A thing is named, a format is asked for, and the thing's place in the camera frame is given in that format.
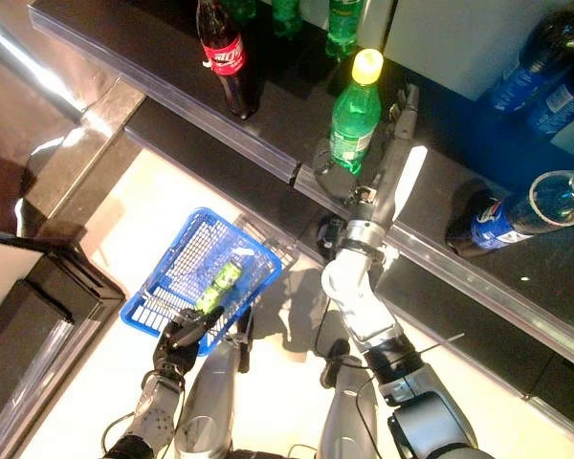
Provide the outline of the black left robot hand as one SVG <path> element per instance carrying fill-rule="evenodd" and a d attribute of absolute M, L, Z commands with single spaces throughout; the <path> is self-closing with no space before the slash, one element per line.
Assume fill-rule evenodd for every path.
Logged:
<path fill-rule="evenodd" d="M 218 319 L 224 308 L 208 313 L 185 309 L 164 329 L 153 353 L 154 371 L 175 382 L 181 381 L 197 359 L 200 341 Z"/>

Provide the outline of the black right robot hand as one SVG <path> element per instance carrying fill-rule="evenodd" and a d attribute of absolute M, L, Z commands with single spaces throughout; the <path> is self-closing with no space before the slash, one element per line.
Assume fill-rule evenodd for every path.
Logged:
<path fill-rule="evenodd" d="M 323 141 L 313 160 L 313 174 L 324 194 L 355 208 L 353 217 L 389 228 L 408 201 L 428 149 L 413 136 L 418 119 L 420 88 L 407 83 L 389 109 L 383 156 L 372 163 L 372 176 L 358 179 L 332 158 Z"/>

